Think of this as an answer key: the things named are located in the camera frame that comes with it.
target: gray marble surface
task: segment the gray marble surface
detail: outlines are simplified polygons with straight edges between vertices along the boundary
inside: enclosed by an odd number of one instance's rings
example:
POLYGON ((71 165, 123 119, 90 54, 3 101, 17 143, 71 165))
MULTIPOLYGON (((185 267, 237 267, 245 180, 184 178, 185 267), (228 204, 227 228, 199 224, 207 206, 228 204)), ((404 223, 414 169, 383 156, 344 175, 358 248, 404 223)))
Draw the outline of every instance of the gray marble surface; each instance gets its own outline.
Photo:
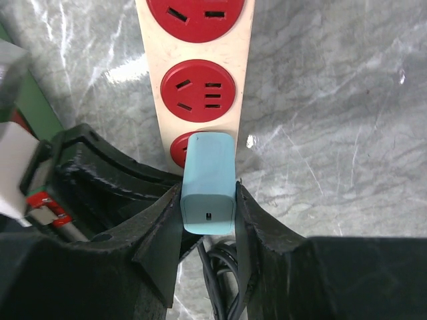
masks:
MULTIPOLYGON (((63 124, 165 169, 133 0, 0 0, 63 124)), ((427 3, 258 0, 237 169, 302 235, 427 235, 427 3)), ((212 319, 195 253, 168 319, 212 319)))

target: red electrical outlet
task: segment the red electrical outlet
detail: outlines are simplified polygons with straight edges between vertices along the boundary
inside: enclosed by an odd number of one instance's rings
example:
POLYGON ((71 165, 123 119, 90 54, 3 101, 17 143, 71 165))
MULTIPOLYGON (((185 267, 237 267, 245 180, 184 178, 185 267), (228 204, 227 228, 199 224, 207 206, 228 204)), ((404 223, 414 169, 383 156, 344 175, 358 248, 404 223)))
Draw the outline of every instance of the red electrical outlet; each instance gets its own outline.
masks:
POLYGON ((189 60, 166 73, 161 82, 161 97, 177 117, 189 122, 208 122, 230 110, 236 98, 236 85, 220 65, 189 60))
POLYGON ((190 135, 196 132, 197 131, 184 133, 183 135, 180 135, 178 138, 176 138, 175 141, 171 144, 170 151, 172 159, 181 168, 184 168, 185 158, 187 157, 188 138, 190 135))
POLYGON ((225 35, 239 19, 245 0, 147 0, 154 19, 174 37, 203 43, 225 35))

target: light blue plug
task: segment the light blue plug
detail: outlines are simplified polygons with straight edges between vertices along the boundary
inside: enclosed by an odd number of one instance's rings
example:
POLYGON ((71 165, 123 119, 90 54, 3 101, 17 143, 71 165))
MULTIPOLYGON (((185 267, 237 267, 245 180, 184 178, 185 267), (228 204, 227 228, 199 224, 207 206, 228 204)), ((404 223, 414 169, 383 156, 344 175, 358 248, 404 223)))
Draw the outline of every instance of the light blue plug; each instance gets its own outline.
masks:
POLYGON ((198 235, 225 235, 233 230, 234 162, 231 135, 199 132, 189 138, 181 194, 185 230, 198 235))

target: outlet slot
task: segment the outlet slot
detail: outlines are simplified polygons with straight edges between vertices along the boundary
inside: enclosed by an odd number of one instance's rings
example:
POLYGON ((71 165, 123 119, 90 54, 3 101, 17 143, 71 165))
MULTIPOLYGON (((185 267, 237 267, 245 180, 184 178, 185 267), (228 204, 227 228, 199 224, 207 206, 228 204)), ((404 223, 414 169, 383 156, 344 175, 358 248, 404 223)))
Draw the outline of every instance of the outlet slot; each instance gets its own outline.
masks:
POLYGON ((178 107, 181 107, 182 109, 185 109, 187 111, 193 110, 193 108, 191 108, 191 107, 189 107, 187 105, 184 105, 183 103, 180 103, 180 102, 178 103, 178 107))
POLYGON ((205 87, 207 87, 207 88, 220 88, 220 87, 222 87, 222 84, 221 83, 209 82, 209 83, 205 84, 205 87))
POLYGON ((171 7, 169 7, 167 9, 167 13, 169 13, 171 16, 175 17, 176 19, 181 20, 182 22, 186 23, 188 20, 188 17, 186 17, 185 15, 183 15, 182 13, 176 11, 175 9, 172 9, 171 7))
POLYGON ((224 11, 206 11, 205 17, 222 19, 226 17, 226 13, 224 11))
POLYGON ((189 79, 187 79, 185 81, 182 81, 181 83, 178 83, 176 85, 176 89, 180 90, 180 89, 182 89, 182 88, 184 88, 184 87, 186 87, 188 85, 191 85, 191 81, 189 79))

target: black cable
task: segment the black cable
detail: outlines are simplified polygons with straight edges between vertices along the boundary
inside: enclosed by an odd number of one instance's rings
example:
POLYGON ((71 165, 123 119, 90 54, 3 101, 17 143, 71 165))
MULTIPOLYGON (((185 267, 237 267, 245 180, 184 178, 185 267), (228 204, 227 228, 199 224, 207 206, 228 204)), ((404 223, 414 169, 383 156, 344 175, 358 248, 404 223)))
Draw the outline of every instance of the black cable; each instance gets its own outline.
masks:
POLYGON ((203 242, 197 250, 199 251, 201 262, 203 263, 203 277, 209 295, 213 314, 216 320, 239 320, 244 310, 243 297, 239 294, 241 285, 238 274, 238 254, 236 244, 226 245, 220 243, 213 245, 206 252, 203 242), (225 288, 224 275, 233 273, 238 284, 238 294, 233 302, 227 307, 227 293, 225 288))

